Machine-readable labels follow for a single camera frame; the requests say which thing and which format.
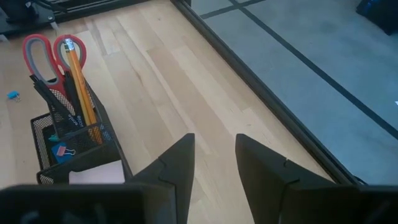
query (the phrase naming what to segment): blue binder clip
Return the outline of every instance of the blue binder clip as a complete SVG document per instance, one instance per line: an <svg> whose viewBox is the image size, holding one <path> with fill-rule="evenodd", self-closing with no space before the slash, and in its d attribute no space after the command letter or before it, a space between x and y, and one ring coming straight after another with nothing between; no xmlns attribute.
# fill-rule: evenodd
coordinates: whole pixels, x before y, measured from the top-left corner
<svg viewBox="0 0 398 224"><path fill-rule="evenodd" d="M17 91L11 91L7 94L7 97L10 100L15 100L15 102L20 102L21 98L19 97L19 93Z"/></svg>

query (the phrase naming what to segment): pencil holder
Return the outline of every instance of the pencil holder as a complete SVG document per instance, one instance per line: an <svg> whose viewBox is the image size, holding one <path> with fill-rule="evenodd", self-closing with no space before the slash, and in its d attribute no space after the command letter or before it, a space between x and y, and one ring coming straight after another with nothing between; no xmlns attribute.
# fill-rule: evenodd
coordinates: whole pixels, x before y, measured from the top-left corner
<svg viewBox="0 0 398 224"><path fill-rule="evenodd" d="M112 162L108 161L108 159L121 159L124 166L127 167L125 174L132 177L132 173L129 169L127 160L124 157L124 153L121 150L120 143L111 125L108 114L90 86L87 86L89 89L88 91L90 92L92 104L95 108L97 123L77 130L71 130L69 129L69 126L65 124L64 114L59 113L57 110L53 110L54 108L51 106L49 106L50 113L44 114L30 121L40 170L46 170L46 172L51 173L51 175L55 175L53 174L54 171L52 171L53 167L59 167L64 163L68 164L69 162L80 158L83 154L89 154L91 159L89 159L87 163L88 165L93 165L93 167L98 166L98 162L100 164ZM61 135L62 137L59 137L59 133L62 131L64 131L65 134ZM99 149L100 151L109 149L111 152L95 152ZM43 182L41 177L38 175L38 181L39 180L39 183Z"/></svg>
<svg viewBox="0 0 398 224"><path fill-rule="evenodd" d="M94 109L95 112L95 118L97 120L97 123L100 123L102 117L100 113L103 113L104 111L98 111L97 107L103 108L103 106L87 82L86 87L88 89L88 96L91 107ZM48 105L51 117L53 119L55 132L58 138L63 138L66 135L73 133L74 131L78 131L83 126L86 126L83 115L76 115L75 109L73 108L70 100L63 96L59 91L52 92L59 100L59 102L61 102L61 104L66 108L66 110L61 110L61 108L56 108L53 105Z"/></svg>
<svg viewBox="0 0 398 224"><path fill-rule="evenodd" d="M121 149L118 147L114 141L94 147L69 161L38 172L37 182L39 184L68 184L71 171L81 172L118 160L122 161L124 178L128 180L132 174L127 161L121 157Z"/></svg>

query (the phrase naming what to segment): black object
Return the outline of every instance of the black object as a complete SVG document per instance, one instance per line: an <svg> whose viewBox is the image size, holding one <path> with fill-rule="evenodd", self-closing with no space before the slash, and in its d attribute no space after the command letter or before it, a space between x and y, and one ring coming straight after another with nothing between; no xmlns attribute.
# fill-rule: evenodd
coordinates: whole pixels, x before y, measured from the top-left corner
<svg viewBox="0 0 398 224"><path fill-rule="evenodd" d="M77 95L77 90L73 78L70 76L70 72L65 71L65 90L72 104L73 110L75 111L75 118L78 121L80 127L86 126L85 119L83 117L83 112L81 110L81 105Z"/></svg>
<svg viewBox="0 0 398 224"><path fill-rule="evenodd" d="M121 185L25 185L2 190L0 222L186 223L194 147L194 135L187 134Z"/></svg>
<svg viewBox="0 0 398 224"><path fill-rule="evenodd" d="M356 12L378 25L388 35L398 29L396 0L362 0Z"/></svg>
<svg viewBox="0 0 398 224"><path fill-rule="evenodd" d="M235 150L255 223L398 223L398 187L334 184L243 134Z"/></svg>
<svg viewBox="0 0 398 224"><path fill-rule="evenodd" d="M40 184L67 183L68 177L65 177L65 174L68 174L74 167L79 170L89 169L116 160L122 160L123 165L126 166L125 175L132 177L104 106L88 83L86 86L95 108L97 123L78 130L71 129L67 119L52 106L49 106L49 114L30 121L41 170L37 174L37 181ZM70 104L68 105L68 111L71 111ZM55 133L57 133L59 141L50 141L49 138ZM57 163L51 151L51 147L59 142L64 142L68 149L76 151L73 158L63 164Z"/></svg>
<svg viewBox="0 0 398 224"><path fill-rule="evenodd" d="M0 8L4 11L8 23L32 22L37 18L37 12L28 0L0 0Z"/></svg>
<svg viewBox="0 0 398 224"><path fill-rule="evenodd" d="M206 25L187 0L171 0L175 7L192 23L216 49L231 68L250 86L251 90L270 108L300 144L340 184L359 184L332 153L305 127L257 75Z"/></svg>
<svg viewBox="0 0 398 224"><path fill-rule="evenodd" d="M0 35L10 36L20 34L22 32L30 32L35 29L46 27L51 22L55 22L53 10L38 6L35 3L32 3L29 12L25 12L27 14L11 14L12 12L8 12L10 14L10 16L8 16L4 12L4 10L7 9L3 8L2 10L2 8L3 5L0 6Z"/></svg>
<svg viewBox="0 0 398 224"><path fill-rule="evenodd" d="M20 3L24 1L28 0L0 0L0 8L3 7L4 11L9 11L8 8L10 6L5 6L9 2L18 3L18 7L22 8L23 5ZM28 14L19 9L8 12L10 14L8 16L0 9L0 35L18 35L48 26L55 20L57 22L70 21L144 1L148 0L31 0L32 6L30 10L32 12ZM35 16L35 19L27 19L28 17L32 18L32 15ZM12 24L6 22L9 17L17 18L18 22Z"/></svg>
<svg viewBox="0 0 398 224"><path fill-rule="evenodd" d="M42 98L49 104L49 107L53 108L54 111L58 111L61 117L66 121L69 126L69 130L76 131L81 128L75 116L55 97L51 90L44 84L42 80L38 80L34 84L35 90L42 96Z"/></svg>

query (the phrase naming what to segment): black mesh pencil holder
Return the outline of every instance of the black mesh pencil holder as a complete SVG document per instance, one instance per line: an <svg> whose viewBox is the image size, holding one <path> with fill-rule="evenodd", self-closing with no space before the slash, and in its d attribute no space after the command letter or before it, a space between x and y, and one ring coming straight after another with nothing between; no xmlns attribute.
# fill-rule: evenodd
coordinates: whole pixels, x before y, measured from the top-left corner
<svg viewBox="0 0 398 224"><path fill-rule="evenodd" d="M98 114L96 110L96 106L101 105L101 102L95 96L94 91L91 89L88 83L86 83L86 87L88 88L90 103L91 107L94 109L96 120L97 122L101 122L98 119L101 116ZM79 118L76 116L75 110L71 102L65 96L63 96L59 91L52 91L52 93L59 100L59 102L61 102L61 104L66 108L66 110L61 110L60 108L55 108L52 105L48 105L51 117L53 119L55 132L58 138L63 138L67 134L79 130L81 128L79 124L83 122L84 117L82 114L80 115Z"/></svg>
<svg viewBox="0 0 398 224"><path fill-rule="evenodd" d="M45 114L31 120L37 157L40 170L47 169L60 163L57 160L57 148L65 146L77 156L94 147L114 142L112 132L107 131L102 123L87 126L61 139L52 139L55 130L50 114Z"/></svg>
<svg viewBox="0 0 398 224"><path fill-rule="evenodd" d="M42 170L37 173L36 178L39 184L68 184L71 171L81 172L118 160L122 160L124 178L128 180L131 178L131 171L127 162L121 157L114 141L94 147L74 156L69 161Z"/></svg>

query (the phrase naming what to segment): gray carpet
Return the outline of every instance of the gray carpet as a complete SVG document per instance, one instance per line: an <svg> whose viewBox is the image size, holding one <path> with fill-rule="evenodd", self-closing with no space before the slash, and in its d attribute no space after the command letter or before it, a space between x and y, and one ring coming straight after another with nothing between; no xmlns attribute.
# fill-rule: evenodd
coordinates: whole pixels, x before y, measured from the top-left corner
<svg viewBox="0 0 398 224"><path fill-rule="evenodd" d="M232 3L230 3L228 0L192 0L191 4L191 8L198 15L232 6Z"/></svg>
<svg viewBox="0 0 398 224"><path fill-rule="evenodd" d="M205 22L351 173L369 184L398 184L396 139L241 11Z"/></svg>
<svg viewBox="0 0 398 224"><path fill-rule="evenodd" d="M398 35L347 2L266 0L247 9L398 129Z"/></svg>

